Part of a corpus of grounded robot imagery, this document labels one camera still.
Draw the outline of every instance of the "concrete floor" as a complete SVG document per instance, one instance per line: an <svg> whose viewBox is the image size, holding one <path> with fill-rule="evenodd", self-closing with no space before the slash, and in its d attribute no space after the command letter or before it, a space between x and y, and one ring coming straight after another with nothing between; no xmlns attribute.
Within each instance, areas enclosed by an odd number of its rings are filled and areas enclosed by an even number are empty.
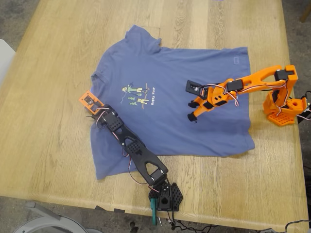
<svg viewBox="0 0 311 233"><path fill-rule="evenodd" d="M307 90L311 90L311 16L305 23L300 23L298 18L310 0L283 0L284 17L287 29L287 38L291 63L295 64L299 81L295 86L295 95L301 97ZM23 37L31 16L39 0L0 0L0 38L4 39L14 50ZM311 123L299 124L301 148L304 165L311 167ZM306 174L311 174L311 169L305 168ZM130 232L130 222L136 222L138 232L171 233L170 225L165 219L163 227L151 225L151 218L123 213L91 210L51 203L41 203L57 214L69 216L86 228L98 229L104 233ZM0 197L0 233L10 233L32 219L36 214L24 208L25 201L13 198ZM197 229L204 224L185 222L184 224ZM210 233L246 233L255 232L246 229L230 227L217 227Z"/></svg>

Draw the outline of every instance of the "wood grain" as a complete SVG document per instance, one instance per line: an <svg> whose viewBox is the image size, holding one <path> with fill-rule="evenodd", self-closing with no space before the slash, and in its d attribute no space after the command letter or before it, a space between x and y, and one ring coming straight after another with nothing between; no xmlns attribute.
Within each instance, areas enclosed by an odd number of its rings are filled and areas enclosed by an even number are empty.
<svg viewBox="0 0 311 233"><path fill-rule="evenodd" d="M149 190L128 174L96 180L93 122L78 102L133 24L172 48L247 46L252 72L289 63L280 0L41 0L0 89L0 195L151 215ZM249 98L254 150L161 157L184 195L177 219L282 231L308 218L297 125L267 121L265 94Z"/></svg>

